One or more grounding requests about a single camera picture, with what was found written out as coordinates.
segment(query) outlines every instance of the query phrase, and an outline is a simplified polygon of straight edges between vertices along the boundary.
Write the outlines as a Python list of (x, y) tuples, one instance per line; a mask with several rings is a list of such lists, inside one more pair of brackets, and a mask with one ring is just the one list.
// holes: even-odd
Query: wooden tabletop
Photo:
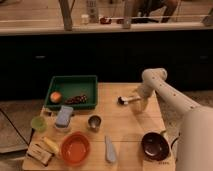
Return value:
[[(91, 145), (90, 154), (86, 162), (80, 167), (67, 166), (62, 160), (53, 157), (47, 167), (37, 161), (25, 157), (23, 170), (82, 170), (82, 171), (174, 171), (175, 162), (172, 154), (163, 161), (149, 161), (142, 153), (141, 139), (148, 132), (165, 130), (160, 108), (155, 94), (149, 98), (145, 111), (141, 110), (140, 101), (127, 106), (117, 104), (119, 96), (134, 95), (139, 83), (99, 83), (98, 105), (94, 110), (76, 110), (71, 119), (69, 133), (57, 132), (53, 127), (55, 116), (46, 116), (45, 109), (41, 115), (45, 116), (48, 128), (44, 133), (35, 132), (31, 143), (41, 143), (41, 138), (47, 136), (60, 145), (61, 141), (70, 133), (83, 132)], [(88, 129), (88, 118), (99, 115), (102, 123), (99, 132)], [(118, 161), (110, 164), (105, 159), (105, 135), (112, 140)]]

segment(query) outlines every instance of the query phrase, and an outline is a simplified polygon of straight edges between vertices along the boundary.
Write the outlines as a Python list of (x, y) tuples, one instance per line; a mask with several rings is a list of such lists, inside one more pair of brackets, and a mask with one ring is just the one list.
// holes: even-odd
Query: utensil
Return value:
[(106, 160), (109, 163), (115, 163), (117, 161), (116, 151), (114, 145), (112, 144), (112, 141), (108, 136), (105, 136), (105, 144), (106, 144)]

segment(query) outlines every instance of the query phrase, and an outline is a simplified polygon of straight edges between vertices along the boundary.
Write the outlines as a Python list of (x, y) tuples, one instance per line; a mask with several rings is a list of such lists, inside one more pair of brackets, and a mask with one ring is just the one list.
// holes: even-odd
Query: cup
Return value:
[(98, 132), (101, 125), (101, 117), (98, 115), (93, 115), (88, 120), (89, 128), (94, 131)]
[(43, 116), (33, 117), (30, 125), (34, 130), (36, 130), (38, 132), (44, 132), (47, 128), (47, 124), (46, 124), (46, 121)]

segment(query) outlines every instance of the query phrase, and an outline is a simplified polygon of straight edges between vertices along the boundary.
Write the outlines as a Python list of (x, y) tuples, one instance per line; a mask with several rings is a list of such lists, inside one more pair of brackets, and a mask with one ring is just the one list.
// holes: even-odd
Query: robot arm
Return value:
[(165, 69), (147, 69), (137, 92), (147, 100), (155, 90), (166, 103), (184, 114), (177, 148), (176, 171), (213, 170), (213, 109), (202, 106), (168, 85)]

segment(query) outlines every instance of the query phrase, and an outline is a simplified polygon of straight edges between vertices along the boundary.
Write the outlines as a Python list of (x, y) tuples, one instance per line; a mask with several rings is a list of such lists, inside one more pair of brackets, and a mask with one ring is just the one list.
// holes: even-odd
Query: tray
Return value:
[[(62, 94), (62, 101), (54, 104), (50, 101), (50, 95), (54, 91)], [(66, 105), (64, 102), (70, 97), (85, 94), (85, 103)], [(71, 106), (74, 109), (94, 109), (97, 105), (97, 76), (95, 75), (73, 75), (53, 76), (45, 98), (44, 107), (50, 110), (60, 110), (61, 105)]]

